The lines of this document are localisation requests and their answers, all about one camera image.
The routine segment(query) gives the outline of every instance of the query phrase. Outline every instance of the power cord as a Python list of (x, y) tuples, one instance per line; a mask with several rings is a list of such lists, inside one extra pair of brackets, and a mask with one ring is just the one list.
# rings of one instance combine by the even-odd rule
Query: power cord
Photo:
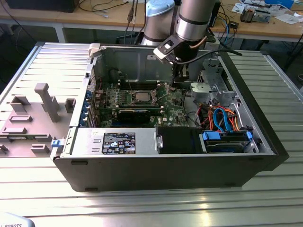
[(133, 33), (134, 33), (134, 26), (135, 26), (135, 24), (136, 24), (137, 9), (138, 9), (138, 1), (139, 1), (139, 0), (136, 1), (136, 9), (135, 9), (135, 11), (134, 11), (134, 24), (133, 24), (133, 29), (132, 29), (131, 42), (130, 42), (130, 44), (132, 44), (132, 42), (133, 42)]
[(143, 29), (145, 28), (146, 25), (146, 0), (144, 0), (144, 25), (143, 27), (140, 29), (138, 35), (136, 36), (135, 40), (134, 40), (134, 44), (136, 45), (139, 39), (139, 35), (140, 33), (143, 31)]
[(82, 6), (81, 6), (81, 4), (82, 3), (84, 3), (86, 0), (83, 0), (82, 2), (80, 2), (79, 3), (79, 8), (81, 9), (81, 10), (84, 10), (84, 11), (86, 11), (86, 12), (100, 12), (100, 11), (104, 11), (104, 10), (108, 10), (108, 9), (112, 9), (112, 8), (115, 8), (115, 7), (118, 7), (118, 6), (122, 6), (122, 5), (125, 5), (125, 4), (127, 4), (127, 3), (129, 3), (128, 1), (126, 1), (125, 3), (122, 3), (122, 4), (119, 4), (119, 5), (115, 5), (115, 6), (111, 6), (111, 7), (109, 7), (109, 8), (106, 8), (106, 9), (99, 9), (99, 10), (88, 10), (88, 9), (84, 9), (84, 8), (82, 8)]
[(7, 9), (4, 7), (3, 2), (0, 0), (0, 3), (2, 5), (2, 7), (4, 8), (4, 10), (7, 12), (7, 14), (25, 31), (25, 33), (36, 43), (36, 39), (34, 39), (30, 33), (27, 32), (27, 30), (24, 29), (24, 27), (7, 11)]
[(198, 57), (196, 57), (196, 58), (194, 58), (194, 59), (192, 59), (192, 60), (189, 60), (189, 61), (185, 61), (185, 62), (176, 62), (176, 64), (177, 64), (177, 65), (187, 65), (187, 64), (193, 63), (193, 62), (195, 62), (195, 61), (197, 61), (197, 60), (199, 60), (199, 59), (201, 59), (201, 58), (203, 58), (203, 57), (205, 57), (205, 56), (208, 56), (208, 55), (210, 55), (210, 54), (212, 54), (212, 53), (216, 53), (216, 52), (228, 52), (228, 53), (236, 54), (236, 55), (238, 55), (238, 56), (242, 56), (242, 55), (243, 55), (243, 54), (241, 54), (241, 53), (239, 53), (239, 52), (236, 52), (236, 51), (234, 51), (234, 50), (215, 50), (215, 51), (209, 51), (209, 52), (207, 52), (207, 53), (205, 53), (205, 54), (202, 54), (202, 55), (200, 55), (200, 56), (198, 56)]
[(132, 7), (129, 10), (129, 13), (128, 13), (128, 16), (127, 16), (127, 26), (126, 26), (126, 29), (125, 29), (125, 32), (124, 32), (124, 44), (126, 44), (126, 33), (127, 33), (127, 30), (129, 28), (130, 23), (132, 22), (132, 20), (134, 18), (134, 1), (135, 0), (133, 0)]

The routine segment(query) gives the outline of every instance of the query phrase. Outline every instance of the power supply label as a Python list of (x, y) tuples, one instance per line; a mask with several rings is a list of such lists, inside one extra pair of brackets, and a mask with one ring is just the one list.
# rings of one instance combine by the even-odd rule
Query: power supply label
[(105, 155), (135, 154), (136, 133), (104, 133), (102, 153)]

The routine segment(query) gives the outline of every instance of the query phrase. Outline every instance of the slotted metal surface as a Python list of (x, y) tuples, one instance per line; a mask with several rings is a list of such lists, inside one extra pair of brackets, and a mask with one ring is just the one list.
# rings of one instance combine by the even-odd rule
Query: slotted metal surface
[[(2, 158), (0, 210), (29, 217), (36, 227), (303, 226), (302, 102), (262, 54), (243, 53), (231, 58), (252, 73), (243, 77), (290, 155), (275, 171), (262, 172), (241, 188), (85, 193), (73, 191), (49, 158)], [(246, 70), (245, 65), (256, 68)], [(259, 65), (271, 67), (270, 75), (263, 68), (258, 74)], [(58, 77), (62, 84), (54, 89), (76, 86), (66, 77)], [(31, 86), (31, 80), (20, 83)]]

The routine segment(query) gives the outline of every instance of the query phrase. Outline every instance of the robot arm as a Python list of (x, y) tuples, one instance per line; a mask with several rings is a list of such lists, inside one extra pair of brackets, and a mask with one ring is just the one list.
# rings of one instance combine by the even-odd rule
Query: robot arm
[(189, 61), (196, 57), (197, 47), (205, 36), (214, 3), (215, 0), (183, 0), (176, 22), (176, 33), (154, 50), (158, 59), (174, 62)]

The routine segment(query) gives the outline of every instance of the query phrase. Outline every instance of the black plastic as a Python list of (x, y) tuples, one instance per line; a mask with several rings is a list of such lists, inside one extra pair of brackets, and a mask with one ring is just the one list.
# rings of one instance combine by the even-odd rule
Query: black plastic
[(281, 141), (276, 135), (275, 131), (268, 122), (266, 116), (262, 112), (260, 106), (255, 100), (254, 96), (250, 92), (246, 83), (244, 82), (242, 76), (238, 72), (236, 66), (233, 64), (229, 55), (225, 52), (219, 52), (225, 66), (227, 67), (233, 81), (236, 83), (239, 92), (241, 93), (246, 105), (248, 106), (251, 114), (254, 116), (256, 123), (258, 124), (262, 134), (266, 138), (271, 150), (277, 154), (275, 160), (271, 162), (264, 171), (272, 171), (282, 164), (285, 160), (289, 158), (289, 155), (285, 148), (283, 147)]
[(201, 154), (200, 133), (197, 128), (158, 127), (158, 136), (163, 141), (160, 154)]
[(72, 13), (79, 0), (6, 0), (11, 9), (53, 10)]

